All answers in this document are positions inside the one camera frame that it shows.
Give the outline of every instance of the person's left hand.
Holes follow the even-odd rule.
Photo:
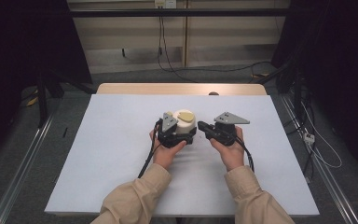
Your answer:
[[[150,132],[150,139],[153,141],[153,130]],[[156,163],[164,169],[168,170],[170,165],[173,162],[173,158],[175,157],[176,153],[179,152],[183,147],[186,146],[186,141],[182,141],[178,143],[178,145],[167,148],[160,144],[159,140],[155,139],[154,147],[158,147],[155,150],[154,156],[153,156],[153,163]]]

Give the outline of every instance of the beige jacket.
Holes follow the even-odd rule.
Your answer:
[[[231,170],[225,179],[237,204],[235,223],[294,223],[272,195],[260,188],[248,166]],[[168,171],[152,164],[140,179],[115,188],[92,223],[149,223],[159,195],[170,182]]]

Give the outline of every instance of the metal rail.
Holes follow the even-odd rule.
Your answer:
[[[293,111],[294,105],[290,99],[286,99],[284,96],[281,96],[282,102],[289,114],[290,118],[294,121],[296,128],[300,127],[300,124],[296,120],[296,114]],[[302,139],[302,131],[298,131],[300,138]],[[311,148],[307,146],[307,151],[310,153]],[[318,156],[322,158],[321,153],[319,152],[318,148],[314,149],[315,153],[318,153]],[[316,168],[318,169],[319,173],[321,174],[322,180],[326,185],[327,189],[330,192],[331,197],[333,198],[334,203],[337,206],[337,209],[341,213],[345,223],[348,224],[358,224],[358,217],[356,216],[354,209],[351,206],[350,201],[348,200],[347,196],[345,195],[344,191],[339,186],[338,182],[334,178],[333,174],[330,171],[330,168],[321,162],[318,158],[312,154],[313,162]]]
[[[11,208],[13,207],[14,202],[16,202],[17,196],[21,191],[22,184],[25,181],[28,172],[30,171],[34,159],[37,155],[39,148],[42,146],[43,140],[45,139],[48,129],[53,120],[53,117],[58,110],[61,101],[54,102],[51,113],[48,116],[45,124],[39,128],[34,136],[34,140],[28,148],[27,153],[25,154],[24,159],[21,162],[17,173],[14,175],[13,179],[10,181],[10,184],[5,191],[4,196],[0,201],[0,224],[4,224],[7,221],[7,217],[10,213]]]
[[[309,16],[312,8],[176,8],[176,9],[72,9],[21,10],[23,16],[38,17],[284,17]]]

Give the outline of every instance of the white table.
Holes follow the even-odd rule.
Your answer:
[[[211,84],[192,85],[199,85],[200,90]],[[225,111],[250,120],[250,124],[240,126],[262,188],[274,195],[289,215],[319,214],[275,107],[263,94],[93,95],[46,212],[61,216],[99,213],[103,198],[114,187],[139,174],[150,148],[148,133],[158,118],[165,111],[183,108],[208,123]],[[232,216],[235,204],[225,172],[219,154],[198,131],[194,143],[175,158],[170,169],[172,183],[159,199],[155,216]]]

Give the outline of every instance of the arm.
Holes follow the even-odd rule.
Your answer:
[[[242,129],[236,130],[243,141]],[[274,197],[260,188],[249,166],[244,166],[243,148],[238,143],[225,147],[211,139],[211,145],[219,151],[227,168],[225,179],[237,204],[235,223],[294,223]]]
[[[149,223],[157,206],[158,197],[171,182],[168,168],[173,158],[186,145],[186,141],[172,148],[159,146],[155,140],[153,164],[141,178],[115,188],[103,200],[97,223]]]

